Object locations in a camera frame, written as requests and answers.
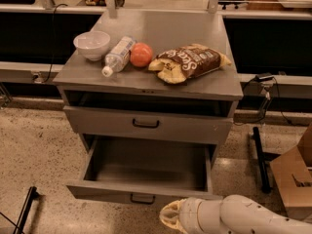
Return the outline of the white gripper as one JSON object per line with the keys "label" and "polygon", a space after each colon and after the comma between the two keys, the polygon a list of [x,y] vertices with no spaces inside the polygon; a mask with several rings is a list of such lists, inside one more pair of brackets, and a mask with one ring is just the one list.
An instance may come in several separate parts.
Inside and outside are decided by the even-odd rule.
{"label": "white gripper", "polygon": [[159,218],[165,226],[181,233],[204,234],[198,220],[201,203],[203,200],[196,198],[170,202],[161,210]]}

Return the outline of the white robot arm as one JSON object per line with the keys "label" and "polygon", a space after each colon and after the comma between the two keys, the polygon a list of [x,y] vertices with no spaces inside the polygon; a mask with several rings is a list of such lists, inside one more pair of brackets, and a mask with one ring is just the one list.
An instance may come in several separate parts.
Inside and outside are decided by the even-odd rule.
{"label": "white robot arm", "polygon": [[275,214],[252,199],[186,198],[160,212],[164,225],[183,234],[312,234],[312,224]]}

